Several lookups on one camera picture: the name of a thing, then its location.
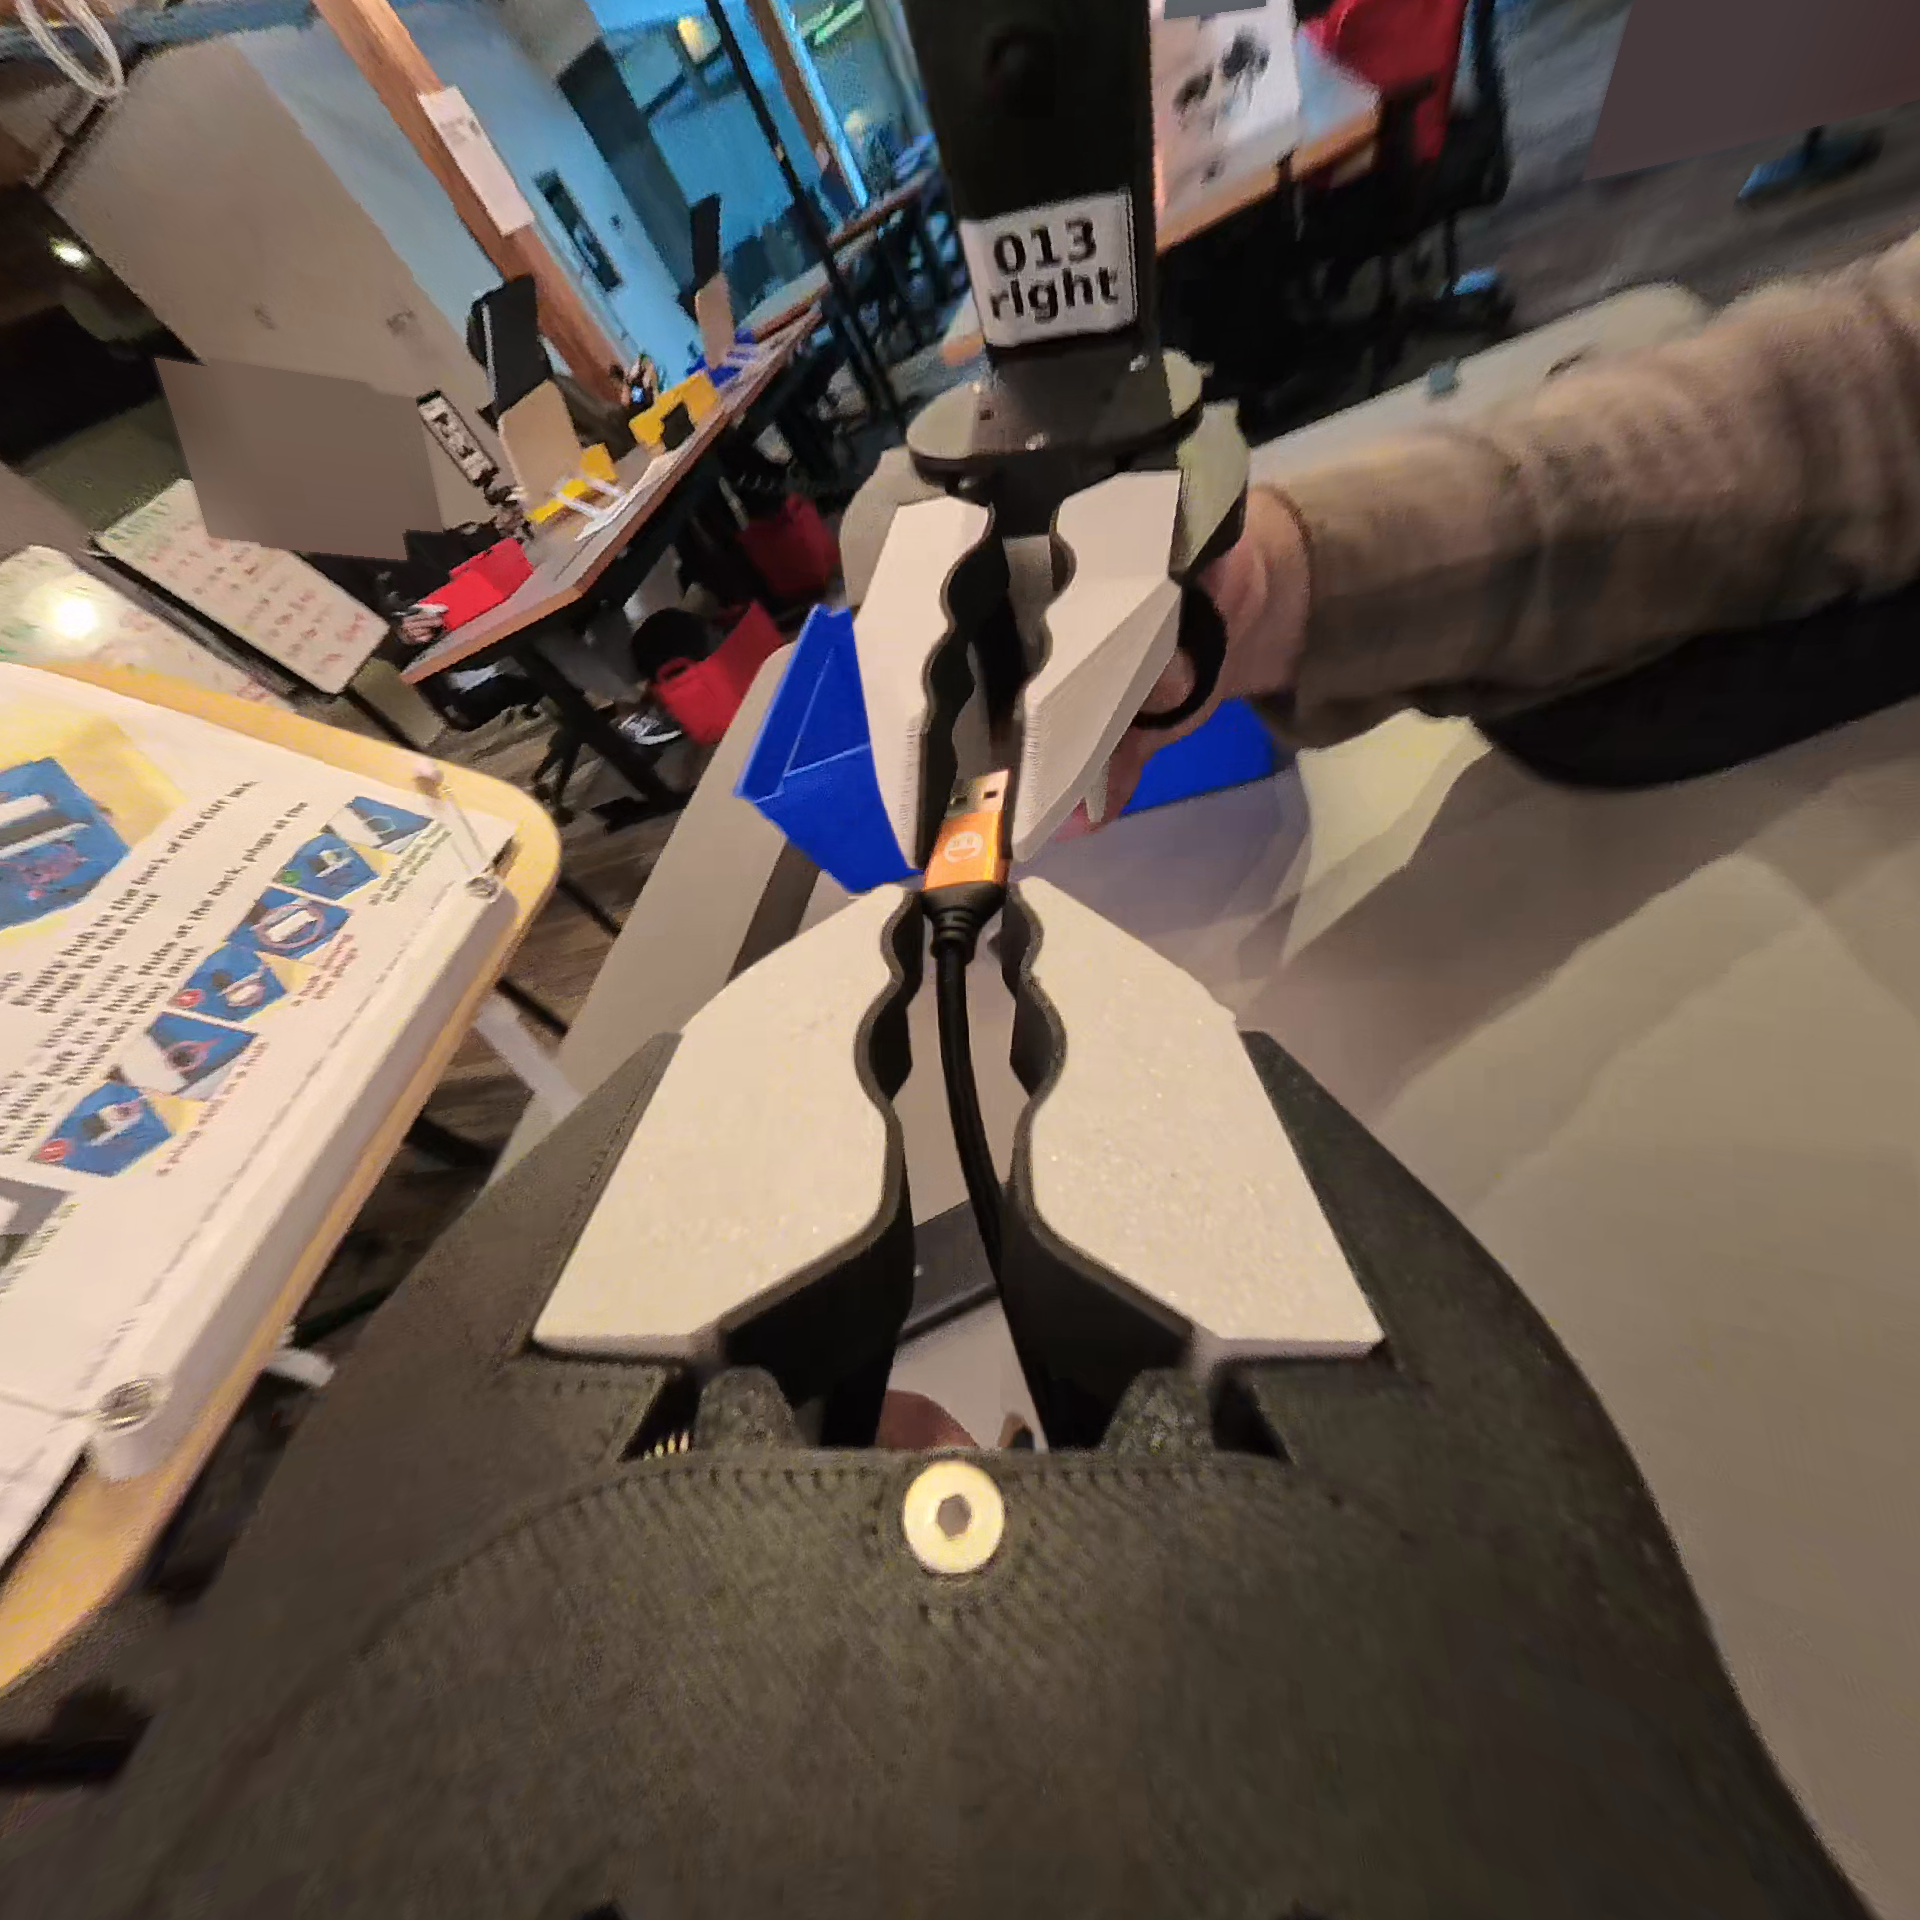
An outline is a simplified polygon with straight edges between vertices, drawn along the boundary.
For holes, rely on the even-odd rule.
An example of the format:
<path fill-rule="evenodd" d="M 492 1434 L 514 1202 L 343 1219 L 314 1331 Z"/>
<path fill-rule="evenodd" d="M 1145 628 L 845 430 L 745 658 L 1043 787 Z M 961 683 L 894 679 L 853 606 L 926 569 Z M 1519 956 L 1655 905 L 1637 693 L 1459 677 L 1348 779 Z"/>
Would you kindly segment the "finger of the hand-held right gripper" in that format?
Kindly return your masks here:
<path fill-rule="evenodd" d="M 859 603 L 859 690 L 878 801 L 924 869 L 961 775 L 972 770 L 1001 622 L 997 514 L 964 496 L 902 506 Z"/>
<path fill-rule="evenodd" d="M 1106 475 L 1063 496 L 1051 519 L 1063 585 L 1041 609 L 1041 664 L 1015 706 L 1015 857 L 1041 853 L 1103 779 L 1121 734 L 1171 658 L 1177 514 L 1177 475 Z"/>

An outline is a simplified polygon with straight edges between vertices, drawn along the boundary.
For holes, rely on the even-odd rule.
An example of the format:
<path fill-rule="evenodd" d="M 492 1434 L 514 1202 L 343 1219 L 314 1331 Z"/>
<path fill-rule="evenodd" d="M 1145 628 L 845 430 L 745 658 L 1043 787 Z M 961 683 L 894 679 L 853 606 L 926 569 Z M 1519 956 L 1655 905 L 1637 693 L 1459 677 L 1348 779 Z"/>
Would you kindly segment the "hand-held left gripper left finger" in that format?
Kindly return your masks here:
<path fill-rule="evenodd" d="M 697 1382 L 768 1372 L 867 1442 L 916 1252 L 894 1098 L 919 894 L 853 898 L 734 976 L 661 1054 L 532 1338 Z"/>

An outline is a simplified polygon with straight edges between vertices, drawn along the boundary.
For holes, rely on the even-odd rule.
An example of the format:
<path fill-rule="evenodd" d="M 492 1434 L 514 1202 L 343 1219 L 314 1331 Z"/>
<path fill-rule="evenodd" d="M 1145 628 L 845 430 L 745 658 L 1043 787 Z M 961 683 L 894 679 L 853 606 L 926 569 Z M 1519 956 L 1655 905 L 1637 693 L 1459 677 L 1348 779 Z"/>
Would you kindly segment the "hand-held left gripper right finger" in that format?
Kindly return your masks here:
<path fill-rule="evenodd" d="M 1381 1323 L 1238 1017 L 1051 882 L 1001 907 L 1024 1093 L 1001 1309 L 1051 1442 L 1093 1442 L 1149 1372 L 1348 1360 Z"/>

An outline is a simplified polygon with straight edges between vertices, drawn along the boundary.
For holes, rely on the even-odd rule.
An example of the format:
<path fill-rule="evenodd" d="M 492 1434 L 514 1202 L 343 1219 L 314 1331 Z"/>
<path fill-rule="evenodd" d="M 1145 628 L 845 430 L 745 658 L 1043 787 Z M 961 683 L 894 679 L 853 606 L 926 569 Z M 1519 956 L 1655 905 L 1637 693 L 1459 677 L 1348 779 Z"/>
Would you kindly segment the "black usb cable orange plugs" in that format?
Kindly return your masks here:
<path fill-rule="evenodd" d="M 1028 1343 L 1020 1338 L 1015 1307 L 1001 1282 L 1001 1181 L 990 1150 L 986 1117 L 979 1111 L 966 987 L 979 938 L 1007 894 L 1007 789 L 1007 770 L 990 770 L 952 787 L 919 871 L 919 917 L 930 956 L 946 1127 L 964 1173 L 966 1202 L 972 1208 L 979 1250 L 997 1286 L 997 1307 L 1035 1409 L 1035 1419 L 1020 1427 L 1024 1442 L 1005 1447 L 1038 1454 L 1051 1442 L 1051 1406 L 1043 1375 L 1028 1359 Z"/>

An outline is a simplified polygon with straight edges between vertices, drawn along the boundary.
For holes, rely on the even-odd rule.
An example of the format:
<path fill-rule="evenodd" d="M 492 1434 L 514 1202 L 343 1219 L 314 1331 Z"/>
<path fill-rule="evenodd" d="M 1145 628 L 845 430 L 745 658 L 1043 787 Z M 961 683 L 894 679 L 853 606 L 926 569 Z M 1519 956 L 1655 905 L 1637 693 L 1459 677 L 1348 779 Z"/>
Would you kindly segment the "person's right forearm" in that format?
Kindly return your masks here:
<path fill-rule="evenodd" d="M 1308 609 L 1275 731 L 1503 715 L 1917 585 L 1917 235 L 1275 486 Z"/>

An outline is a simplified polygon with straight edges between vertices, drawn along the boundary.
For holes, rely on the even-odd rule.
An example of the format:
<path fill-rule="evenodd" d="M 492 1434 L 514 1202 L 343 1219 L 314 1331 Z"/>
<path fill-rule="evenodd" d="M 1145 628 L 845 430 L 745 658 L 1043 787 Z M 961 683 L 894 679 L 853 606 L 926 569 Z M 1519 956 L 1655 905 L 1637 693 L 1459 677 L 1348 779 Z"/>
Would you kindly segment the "person's right hand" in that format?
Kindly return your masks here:
<path fill-rule="evenodd" d="M 1171 727 L 1133 724 L 1121 734 L 1100 801 L 1083 804 L 1083 824 L 1093 830 L 1115 824 L 1153 756 L 1201 731 L 1224 702 L 1290 709 L 1297 699 L 1308 635 L 1308 541 L 1293 502 L 1275 486 L 1249 486 L 1240 538 L 1203 569 L 1197 591 L 1224 630 L 1219 683 Z"/>

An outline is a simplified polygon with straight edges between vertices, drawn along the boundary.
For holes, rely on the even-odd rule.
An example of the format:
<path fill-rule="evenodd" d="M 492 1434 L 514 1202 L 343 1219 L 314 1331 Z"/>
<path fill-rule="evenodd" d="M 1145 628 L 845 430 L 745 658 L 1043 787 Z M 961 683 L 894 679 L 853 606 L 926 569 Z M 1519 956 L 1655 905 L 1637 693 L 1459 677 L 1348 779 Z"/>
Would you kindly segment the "red fabric bin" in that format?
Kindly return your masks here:
<path fill-rule="evenodd" d="M 739 526 L 739 546 L 759 586 L 780 603 L 817 603 L 838 578 L 838 541 L 812 499 L 780 493 Z"/>
<path fill-rule="evenodd" d="M 715 747 L 739 715 L 758 668 L 784 647 L 759 600 L 720 609 L 717 630 L 691 609 L 656 609 L 637 628 L 645 643 L 648 693 L 697 747 Z"/>

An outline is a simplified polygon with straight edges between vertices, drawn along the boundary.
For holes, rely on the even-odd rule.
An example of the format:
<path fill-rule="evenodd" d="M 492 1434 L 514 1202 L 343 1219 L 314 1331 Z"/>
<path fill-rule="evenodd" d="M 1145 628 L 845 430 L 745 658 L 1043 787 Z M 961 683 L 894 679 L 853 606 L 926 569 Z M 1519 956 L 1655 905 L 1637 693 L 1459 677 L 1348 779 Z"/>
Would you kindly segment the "blue plastic bin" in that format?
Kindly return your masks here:
<path fill-rule="evenodd" d="M 1266 779 L 1284 753 L 1247 702 L 1224 702 L 1159 751 L 1125 815 Z M 745 756 L 734 795 L 780 830 L 842 891 L 909 882 L 878 795 L 849 609 L 812 606 Z"/>

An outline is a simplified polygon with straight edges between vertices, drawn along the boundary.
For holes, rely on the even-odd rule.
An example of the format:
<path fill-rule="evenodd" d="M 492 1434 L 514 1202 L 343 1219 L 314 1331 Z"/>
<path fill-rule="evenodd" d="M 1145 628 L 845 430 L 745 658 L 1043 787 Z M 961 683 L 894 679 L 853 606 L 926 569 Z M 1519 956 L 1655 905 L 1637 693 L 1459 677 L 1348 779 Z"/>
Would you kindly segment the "yellow parts bin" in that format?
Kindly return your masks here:
<path fill-rule="evenodd" d="M 648 453 L 673 453 L 720 408 L 720 390 L 702 366 L 629 414 L 628 430 Z"/>

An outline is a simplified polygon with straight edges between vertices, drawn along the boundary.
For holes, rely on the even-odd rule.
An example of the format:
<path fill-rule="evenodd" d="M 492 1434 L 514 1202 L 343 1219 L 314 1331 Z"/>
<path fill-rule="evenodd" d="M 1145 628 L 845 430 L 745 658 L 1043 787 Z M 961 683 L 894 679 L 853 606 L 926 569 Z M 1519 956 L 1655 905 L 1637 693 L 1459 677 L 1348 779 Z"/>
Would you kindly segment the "tan board on stand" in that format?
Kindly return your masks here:
<path fill-rule="evenodd" d="M 581 470 L 581 436 L 575 433 L 566 387 L 556 378 L 539 381 L 512 406 L 495 406 L 495 436 L 512 465 L 524 502 L 547 499 Z"/>

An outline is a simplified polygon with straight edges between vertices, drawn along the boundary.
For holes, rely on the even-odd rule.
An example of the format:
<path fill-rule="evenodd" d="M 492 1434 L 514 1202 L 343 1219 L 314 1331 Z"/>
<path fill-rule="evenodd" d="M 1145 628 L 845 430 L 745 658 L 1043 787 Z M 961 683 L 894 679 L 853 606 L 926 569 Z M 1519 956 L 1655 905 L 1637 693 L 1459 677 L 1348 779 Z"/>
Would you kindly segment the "red parts bin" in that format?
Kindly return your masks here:
<path fill-rule="evenodd" d="M 480 612 L 509 600 L 530 578 L 530 560 L 518 538 L 498 538 L 451 569 L 447 582 L 417 594 L 417 606 L 437 609 L 447 630 L 468 628 Z"/>

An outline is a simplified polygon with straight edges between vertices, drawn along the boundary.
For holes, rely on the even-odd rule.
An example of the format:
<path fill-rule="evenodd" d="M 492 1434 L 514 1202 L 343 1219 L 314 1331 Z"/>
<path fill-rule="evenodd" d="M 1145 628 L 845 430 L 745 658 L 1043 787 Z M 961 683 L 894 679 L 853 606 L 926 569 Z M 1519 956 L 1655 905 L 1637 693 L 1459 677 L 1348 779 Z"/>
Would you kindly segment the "red office chair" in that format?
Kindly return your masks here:
<path fill-rule="evenodd" d="M 1496 4 L 1314 4 L 1313 47 L 1376 90 L 1373 161 L 1306 198 L 1301 241 L 1343 296 L 1371 268 L 1376 320 L 1503 338 L 1516 296 L 1496 268 L 1463 270 L 1459 226 L 1510 182 Z"/>

